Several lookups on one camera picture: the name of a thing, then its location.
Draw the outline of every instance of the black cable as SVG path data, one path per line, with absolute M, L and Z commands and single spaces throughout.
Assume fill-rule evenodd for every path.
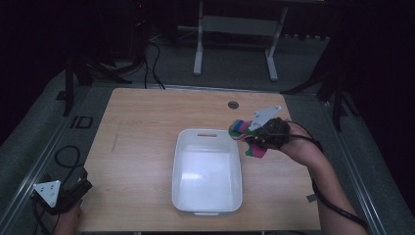
M 73 148 L 76 151 L 76 161 L 75 161 L 75 163 L 73 165 L 63 164 L 61 161 L 59 161 L 59 154 L 63 150 L 68 149 L 68 148 Z M 80 159 L 80 151 L 79 151 L 79 149 L 76 146 L 73 146 L 73 145 L 67 145 L 67 146 L 59 149 L 56 152 L 56 154 L 55 154 L 55 162 L 56 162 L 56 164 L 59 165 L 59 166 L 61 166 L 61 167 L 63 167 L 63 168 L 69 168 L 70 169 L 67 177 L 65 178 L 65 180 L 62 183 L 62 186 L 64 186 L 67 183 L 68 179 L 71 177 L 71 175 L 73 174 L 73 172 L 75 171 L 76 168 L 83 166 L 83 164 L 79 164 L 79 159 Z
M 32 210 L 33 210 L 33 214 L 34 217 L 36 218 L 37 224 L 35 225 L 36 230 L 34 230 L 33 232 L 35 232 L 34 234 L 37 233 L 37 225 L 40 225 L 40 228 L 42 229 L 42 232 L 46 235 L 52 235 L 48 228 L 46 227 L 46 225 L 43 223 L 42 221 L 42 217 L 39 215 L 38 210 L 37 210 L 37 200 L 33 200 L 32 204 L 31 204 Z
M 367 230 L 367 223 L 366 221 L 364 221 L 363 219 L 361 219 L 360 217 L 349 213 L 341 208 L 338 208 L 337 206 L 331 204 L 324 196 L 323 194 L 321 194 L 320 190 L 317 187 L 317 184 L 315 183 L 314 179 L 312 179 L 312 189 L 314 190 L 315 196 L 320 200 L 320 202 L 322 202 L 324 205 L 326 205 L 329 209 L 333 210 L 334 212 L 337 212 L 338 214 L 340 214 L 341 216 L 356 222 L 358 224 L 360 224 L 364 229 Z
M 153 72 L 153 77 L 154 77 L 155 81 L 159 84 L 159 86 L 161 86 L 162 89 L 165 89 L 165 87 L 162 84 L 162 82 L 160 81 L 159 77 L 156 75 L 156 64 L 157 64 L 157 61 L 159 60 L 160 53 L 161 53 L 160 47 L 156 43 L 153 43 L 153 42 L 149 42 L 149 45 L 152 45 L 152 46 L 156 47 L 156 49 L 158 50 L 156 59 L 153 63 L 153 69 L 151 70 Z

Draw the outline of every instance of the white container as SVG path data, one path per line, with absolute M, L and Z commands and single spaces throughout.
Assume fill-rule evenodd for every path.
M 234 212 L 242 204 L 238 144 L 226 130 L 186 129 L 178 137 L 172 201 L 196 215 Z

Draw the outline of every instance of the hand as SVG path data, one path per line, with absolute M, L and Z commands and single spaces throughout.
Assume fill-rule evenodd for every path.
M 73 206 L 69 211 L 61 213 L 61 215 L 51 215 L 50 219 L 52 227 L 55 227 L 56 235 L 73 235 L 76 234 L 78 226 L 78 218 L 81 215 L 79 204 Z
M 289 126 L 290 134 L 310 137 L 307 131 L 299 125 L 289 122 Z M 317 170 L 319 167 L 329 164 L 326 157 L 314 143 L 302 138 L 291 137 L 289 142 L 280 148 L 280 151 L 297 163 L 312 170 Z

